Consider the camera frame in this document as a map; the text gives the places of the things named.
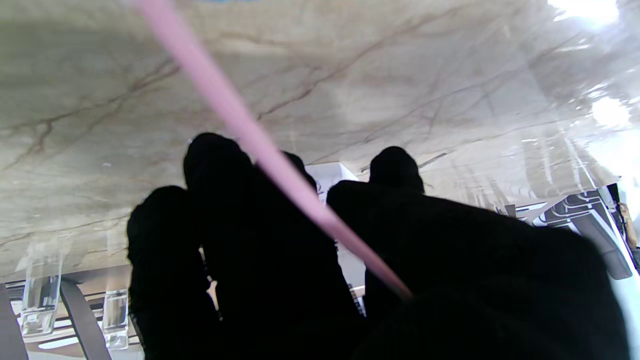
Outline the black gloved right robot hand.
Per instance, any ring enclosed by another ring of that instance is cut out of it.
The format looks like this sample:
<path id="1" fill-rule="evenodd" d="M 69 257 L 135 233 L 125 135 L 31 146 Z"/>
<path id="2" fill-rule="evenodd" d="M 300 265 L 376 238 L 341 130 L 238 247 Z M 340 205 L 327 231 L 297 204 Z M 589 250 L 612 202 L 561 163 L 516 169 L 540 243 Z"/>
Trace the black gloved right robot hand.
<path id="1" fill-rule="evenodd" d="M 215 133 L 186 188 L 158 187 L 126 225 L 130 311 L 147 360 L 629 360 L 605 260 L 571 230 L 425 195 L 398 146 L 330 207 L 409 287 L 370 270 L 355 305 L 338 246 Z"/>

